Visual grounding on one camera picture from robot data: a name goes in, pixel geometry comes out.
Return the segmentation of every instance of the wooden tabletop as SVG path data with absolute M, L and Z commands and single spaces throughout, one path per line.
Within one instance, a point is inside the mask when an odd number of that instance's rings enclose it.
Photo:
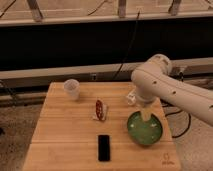
M 180 170 L 159 99 L 152 111 L 162 122 L 163 136 L 144 147 L 127 132 L 128 117 L 138 111 L 126 104 L 131 83 L 80 83 L 78 101 L 72 101 L 62 87 L 62 83 L 50 85 L 23 171 Z M 92 120 L 97 99 L 108 105 L 105 122 Z M 110 162 L 98 161 L 99 134 L 110 135 Z

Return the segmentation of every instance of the green bowl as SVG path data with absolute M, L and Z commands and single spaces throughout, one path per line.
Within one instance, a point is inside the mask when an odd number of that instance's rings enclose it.
M 141 145 L 152 145 L 158 142 L 163 134 L 159 119 L 152 114 L 150 120 L 143 121 L 140 111 L 129 117 L 127 128 L 133 140 Z

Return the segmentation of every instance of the cable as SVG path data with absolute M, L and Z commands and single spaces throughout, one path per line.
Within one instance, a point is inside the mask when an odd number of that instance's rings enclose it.
M 8 6 L 6 6 L 3 11 L 0 14 L 0 18 L 4 16 L 4 14 L 7 12 L 7 10 L 16 2 L 16 0 L 13 0 L 10 4 L 8 4 Z
M 181 81 L 183 82 L 184 81 L 183 72 L 180 72 L 179 76 L 181 77 Z M 168 116 L 179 114 L 181 112 L 183 112 L 183 110 L 180 109 L 177 112 L 171 112 L 171 113 L 166 114 L 165 116 L 168 117 Z M 184 134 L 186 134 L 188 132 L 188 130 L 190 129 L 190 127 L 191 127 L 191 115 L 188 113 L 188 125 L 187 125 L 186 129 L 182 133 L 180 133 L 178 135 L 173 135 L 172 138 L 180 138 L 181 136 L 183 136 Z
M 90 12 L 89 14 L 87 14 L 87 16 L 90 16 L 90 15 L 96 13 L 105 3 L 112 3 L 112 2 L 110 2 L 109 0 L 104 0 L 103 2 L 101 2 L 101 3 L 97 6 L 97 8 L 96 8 L 95 10 L 93 10 L 92 12 Z
M 177 112 L 171 112 L 171 113 L 165 114 L 165 116 L 167 117 L 167 116 L 171 116 L 171 115 L 176 115 L 176 114 L 179 114 L 181 112 L 183 112 L 183 110 L 180 109 Z
M 190 127 L 191 127 L 191 115 L 188 113 L 188 125 L 187 125 L 187 127 L 186 127 L 186 129 L 182 132 L 182 133 L 180 133 L 180 134 L 178 134 L 178 135 L 173 135 L 172 136 L 172 138 L 180 138 L 180 137 L 182 137 L 184 134 L 186 134 L 187 133 L 187 131 L 190 129 Z
M 134 27 L 134 32 L 133 32 L 133 34 L 132 34 L 132 38 L 131 38 L 131 41 L 130 41 L 130 43 L 129 43 L 129 47 L 128 47 L 128 49 L 127 49 L 126 55 L 125 55 L 125 57 L 123 58 L 122 63 L 121 63 L 121 65 L 120 65 L 120 67 L 118 68 L 117 72 L 116 72 L 115 75 L 112 77 L 112 81 L 114 81 L 115 78 L 116 78 L 116 77 L 118 76 L 118 74 L 120 73 L 120 71 L 121 71 L 121 69 L 122 69 L 124 63 L 126 62 L 127 58 L 129 57 L 129 54 L 130 54 L 130 52 L 131 52 L 131 50 L 132 50 L 132 46 L 133 46 L 133 44 L 134 44 L 134 42 L 135 42 L 135 37 L 136 37 L 136 33 L 137 33 L 138 20 L 139 20 L 139 18 L 140 18 L 140 11 L 138 12 L 138 15 L 137 15 L 137 18 L 136 18 L 135 27 Z

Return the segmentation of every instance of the black phone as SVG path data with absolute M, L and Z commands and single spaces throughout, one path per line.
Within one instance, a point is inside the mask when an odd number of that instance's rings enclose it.
M 109 135 L 98 135 L 98 160 L 110 161 Z

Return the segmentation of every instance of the white cup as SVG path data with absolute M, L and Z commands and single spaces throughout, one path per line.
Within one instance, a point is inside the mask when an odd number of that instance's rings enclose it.
M 70 79 L 64 82 L 64 91 L 72 100 L 79 98 L 79 82 L 75 79 Z

